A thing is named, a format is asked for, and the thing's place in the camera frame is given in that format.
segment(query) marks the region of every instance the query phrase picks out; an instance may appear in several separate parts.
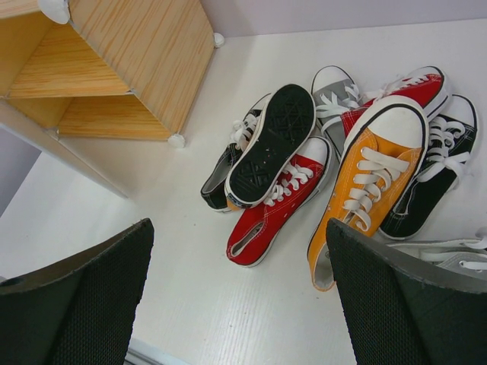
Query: shoelace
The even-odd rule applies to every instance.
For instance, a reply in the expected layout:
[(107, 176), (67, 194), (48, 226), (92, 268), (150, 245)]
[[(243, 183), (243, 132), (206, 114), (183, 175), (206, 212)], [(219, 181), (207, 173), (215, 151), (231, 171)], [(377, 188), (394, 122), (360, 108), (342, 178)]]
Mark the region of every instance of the shoelace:
[[(351, 188), (349, 197), (352, 199), (345, 200), (343, 208), (360, 219), (356, 223), (358, 228), (367, 231), (371, 227), (371, 218), (368, 212), (371, 210), (372, 205), (380, 201), (382, 192), (388, 190), (392, 181), (399, 179), (400, 174), (408, 169), (409, 162), (387, 156), (367, 147), (361, 149), (361, 155), (365, 160), (358, 162), (358, 169), (371, 172), (369, 174), (359, 173), (355, 175), (353, 178), (354, 183), (364, 185), (364, 188)], [(384, 181), (385, 186), (379, 189), (377, 182), (381, 179)]]
[[(468, 247), (471, 249), (487, 249), (487, 227), (480, 228), (477, 231), (476, 236), (481, 239), (477, 243), (465, 242), (465, 243), (460, 243), (456, 247), (448, 246), (445, 248), (452, 249), (452, 248)], [(443, 262), (443, 261), (446, 261), (446, 260), (452, 258), (457, 253), (458, 253), (457, 251), (432, 252), (432, 251), (425, 250), (425, 251), (421, 252), (419, 258), (424, 260), (424, 261), (427, 261), (427, 262)], [(487, 252), (485, 252), (485, 253), (479, 252), (479, 254), (487, 256)], [(476, 271), (487, 270), (487, 262), (463, 260), (463, 261), (460, 261), (459, 264), (463, 268), (468, 268), (469, 270), (476, 270)]]
[(255, 117), (253, 114), (249, 114), (242, 120), (236, 120), (234, 122), (234, 130), (230, 134), (230, 142), (237, 144), (237, 148), (245, 151), (253, 133), (256, 130), (259, 117)]
[[(352, 84), (350, 86), (345, 86), (345, 91), (354, 97), (355, 100), (359, 100), (359, 91), (357, 85)], [(323, 134), (331, 125), (341, 122), (341, 115), (343, 113), (360, 107), (360, 105), (358, 105), (356, 101), (352, 100), (351, 97), (342, 100), (342, 103), (345, 104), (344, 106), (340, 105), (338, 97), (335, 93), (332, 93), (331, 100), (328, 99), (325, 94), (321, 94), (320, 98), (324, 104), (317, 106), (317, 118), (328, 118), (333, 116), (333, 118), (326, 122), (323, 127), (321, 127), (321, 134)]]
[(397, 81), (390, 82), (389, 84), (385, 84), (379, 90), (368, 91), (367, 93), (364, 93), (364, 96), (369, 100), (372, 100), (372, 99), (379, 100), (379, 99), (382, 99), (383, 97), (386, 97), (387, 95), (393, 93), (394, 91), (398, 91), (400, 89), (403, 89), (405, 87), (409, 87), (412, 85), (422, 84), (423, 82), (428, 81), (428, 80), (429, 80), (428, 76), (426, 76), (426, 75), (417, 76), (414, 78), (399, 78), (399, 80), (397, 80)]
[(290, 173), (290, 180), (282, 179), (281, 183), (276, 183), (272, 188), (272, 192), (264, 201), (265, 205), (273, 207), (275, 205), (275, 200), (282, 202), (284, 200), (284, 195), (290, 196), (292, 194), (292, 191), (288, 188), (289, 186), (292, 186), (292, 189), (297, 191), (299, 190), (299, 182), (305, 184), (314, 175), (312, 170), (306, 167), (301, 167), (298, 164), (293, 166), (290, 163), (285, 166), (282, 172), (286, 174)]
[[(448, 129), (455, 129), (458, 132), (449, 132)], [(465, 133), (465, 126), (460, 122), (447, 122), (444, 118), (437, 116), (430, 123), (429, 145), (434, 141), (439, 141), (441, 147), (430, 148), (427, 152), (427, 161), (434, 161), (427, 170), (417, 176), (421, 183), (431, 180), (438, 175), (444, 168), (456, 173), (458, 180), (465, 174), (465, 162), (470, 159), (469, 152), (463, 152), (455, 156), (449, 156), (450, 150), (455, 147), (455, 138), (459, 138)]]

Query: wooden cabinet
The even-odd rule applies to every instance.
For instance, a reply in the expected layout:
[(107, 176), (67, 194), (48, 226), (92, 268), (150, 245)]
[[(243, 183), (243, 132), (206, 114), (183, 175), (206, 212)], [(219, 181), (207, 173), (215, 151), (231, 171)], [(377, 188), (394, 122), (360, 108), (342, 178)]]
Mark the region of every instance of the wooden cabinet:
[(0, 0), (0, 98), (59, 137), (166, 140), (181, 131), (214, 49), (198, 0)]

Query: canvas shoe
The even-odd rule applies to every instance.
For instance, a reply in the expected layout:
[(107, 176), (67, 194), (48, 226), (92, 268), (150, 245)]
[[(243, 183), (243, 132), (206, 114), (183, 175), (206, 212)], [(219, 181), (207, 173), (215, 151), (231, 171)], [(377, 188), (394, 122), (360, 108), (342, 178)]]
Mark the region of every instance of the canvas shoe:
[(401, 252), (430, 262), (440, 268), (487, 280), (487, 227), (477, 237), (448, 241), (388, 243)]
[(227, 257), (242, 266), (261, 262), (286, 221), (326, 186), (334, 163), (330, 142), (310, 137), (286, 165), (270, 196), (242, 214), (228, 240)]
[(428, 144), (428, 122), (408, 97), (376, 101), (354, 124), (328, 206), (308, 248), (316, 289), (329, 290), (333, 273), (326, 247), (326, 225), (336, 218), (372, 236), (419, 171)]
[(465, 164), (477, 136), (473, 104), (453, 95), (447, 107), (429, 123), (425, 161), (412, 184), (389, 212), (380, 232), (392, 240), (406, 240), (423, 227), (433, 209), (465, 175)]
[(315, 118), (313, 98), (301, 86), (286, 85), (267, 100), (252, 140), (225, 181), (232, 205), (251, 208), (266, 198), (313, 131)]
[(410, 72), (404, 78), (386, 84), (380, 90), (365, 93), (370, 100), (361, 108), (342, 114), (347, 135), (358, 117), (377, 100), (387, 95), (401, 95), (415, 100), (425, 111), (430, 122), (447, 105), (451, 97), (450, 81), (438, 67), (427, 66)]
[(225, 180), (232, 166), (235, 165), (247, 148), (269, 96), (270, 94), (267, 94), (260, 98), (242, 120), (234, 122), (230, 141), (218, 159), (212, 174), (201, 189), (201, 196), (205, 199), (208, 206), (215, 211), (231, 211), (227, 205), (227, 197), (224, 191)]
[(345, 132), (340, 116), (359, 108), (361, 96), (352, 78), (337, 66), (326, 66), (314, 76), (311, 94), (317, 105), (317, 125), (342, 158)]

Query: black shoe sole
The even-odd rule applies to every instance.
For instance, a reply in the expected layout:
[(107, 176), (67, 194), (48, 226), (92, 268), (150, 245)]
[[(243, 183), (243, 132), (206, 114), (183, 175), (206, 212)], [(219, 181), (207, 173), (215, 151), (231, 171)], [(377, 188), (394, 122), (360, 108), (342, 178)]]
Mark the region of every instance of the black shoe sole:
[(301, 86), (289, 84), (271, 97), (242, 157), (228, 174), (225, 191), (237, 207), (262, 202), (315, 123), (314, 100)]

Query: orange sneaker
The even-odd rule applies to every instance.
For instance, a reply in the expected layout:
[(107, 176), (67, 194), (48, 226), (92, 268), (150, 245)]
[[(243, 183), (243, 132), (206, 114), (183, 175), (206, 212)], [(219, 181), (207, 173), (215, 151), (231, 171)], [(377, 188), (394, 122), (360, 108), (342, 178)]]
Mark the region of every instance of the orange sneaker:
[(307, 258), (313, 285), (334, 283), (326, 247), (326, 225), (336, 218), (373, 236), (419, 171), (428, 144), (428, 120), (413, 99), (388, 96), (357, 117), (323, 218), (311, 237)]

